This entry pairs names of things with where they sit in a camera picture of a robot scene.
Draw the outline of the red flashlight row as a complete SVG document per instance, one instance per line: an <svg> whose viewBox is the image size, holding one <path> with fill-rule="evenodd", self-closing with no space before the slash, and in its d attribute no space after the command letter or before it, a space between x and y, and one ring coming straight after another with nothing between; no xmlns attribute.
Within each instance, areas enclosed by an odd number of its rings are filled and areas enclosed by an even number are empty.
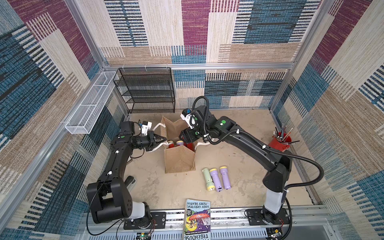
<svg viewBox="0 0 384 240"><path fill-rule="evenodd" d="M174 148L175 147L175 144L173 141L168 141L168 148L171 149L171 148Z"/></svg>

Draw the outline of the brown jute tote bag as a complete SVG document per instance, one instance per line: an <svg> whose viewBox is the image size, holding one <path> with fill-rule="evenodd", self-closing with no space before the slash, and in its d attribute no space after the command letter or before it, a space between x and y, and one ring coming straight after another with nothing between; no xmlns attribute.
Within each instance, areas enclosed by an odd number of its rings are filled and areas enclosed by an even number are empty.
<svg viewBox="0 0 384 240"><path fill-rule="evenodd" d="M160 149L164 150L165 157L165 173L184 173L196 170L196 151L198 142L195 141L195 151L189 150L186 146L177 146L176 142L179 141L181 131L189 128L188 124L183 120L172 122L166 117L162 116L160 126L160 135L167 138L167 141L173 141L174 148L169 149L166 145L160 145Z"/></svg>

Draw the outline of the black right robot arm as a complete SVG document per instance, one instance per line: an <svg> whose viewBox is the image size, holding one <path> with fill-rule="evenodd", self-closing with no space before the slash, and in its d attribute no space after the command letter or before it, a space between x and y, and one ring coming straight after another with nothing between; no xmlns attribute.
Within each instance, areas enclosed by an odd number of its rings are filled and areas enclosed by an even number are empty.
<svg viewBox="0 0 384 240"><path fill-rule="evenodd" d="M181 119L188 127L180 133L179 138L187 144L198 139L207 142L211 137L210 143L217 139L220 143L233 145L267 170L263 178L267 193L262 216L266 224L276 224L286 196L284 188L292 170L292 159L282 156L280 151L273 153L271 147L244 131L232 119L226 116L217 119L206 106L199 106L194 110L184 109Z"/></svg>

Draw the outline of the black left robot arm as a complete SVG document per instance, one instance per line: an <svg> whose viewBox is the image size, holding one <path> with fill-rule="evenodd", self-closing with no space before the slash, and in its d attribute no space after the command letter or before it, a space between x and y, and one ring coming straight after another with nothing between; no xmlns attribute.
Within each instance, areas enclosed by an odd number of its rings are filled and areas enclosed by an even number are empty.
<svg viewBox="0 0 384 240"><path fill-rule="evenodd" d="M119 134L111 143L112 153L101 176L95 183L87 186L89 212L96 224L114 220L131 220L135 225L145 227L153 220L147 203L132 200L128 190L135 178L124 178L127 162L133 150L150 152L167 142L167 138L147 131L146 135L137 133L135 122L122 122Z"/></svg>

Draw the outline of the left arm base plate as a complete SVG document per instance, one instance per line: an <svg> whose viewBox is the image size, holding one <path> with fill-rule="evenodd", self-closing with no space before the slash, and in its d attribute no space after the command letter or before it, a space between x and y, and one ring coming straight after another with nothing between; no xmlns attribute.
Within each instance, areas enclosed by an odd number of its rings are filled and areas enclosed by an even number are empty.
<svg viewBox="0 0 384 240"><path fill-rule="evenodd" d="M124 223L124 230L145 230L149 231L153 228L164 229L166 225L166 212L151 212L150 215L136 220L129 220Z"/></svg>

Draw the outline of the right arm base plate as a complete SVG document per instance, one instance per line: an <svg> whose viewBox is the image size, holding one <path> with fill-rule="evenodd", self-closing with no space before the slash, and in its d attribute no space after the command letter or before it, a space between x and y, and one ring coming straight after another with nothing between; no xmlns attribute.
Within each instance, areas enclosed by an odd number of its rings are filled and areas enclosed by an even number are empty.
<svg viewBox="0 0 384 240"><path fill-rule="evenodd" d="M288 225L291 223L287 209L281 208L277 214L274 214L265 208L255 208L245 210L245 216L250 226L266 225Z"/></svg>

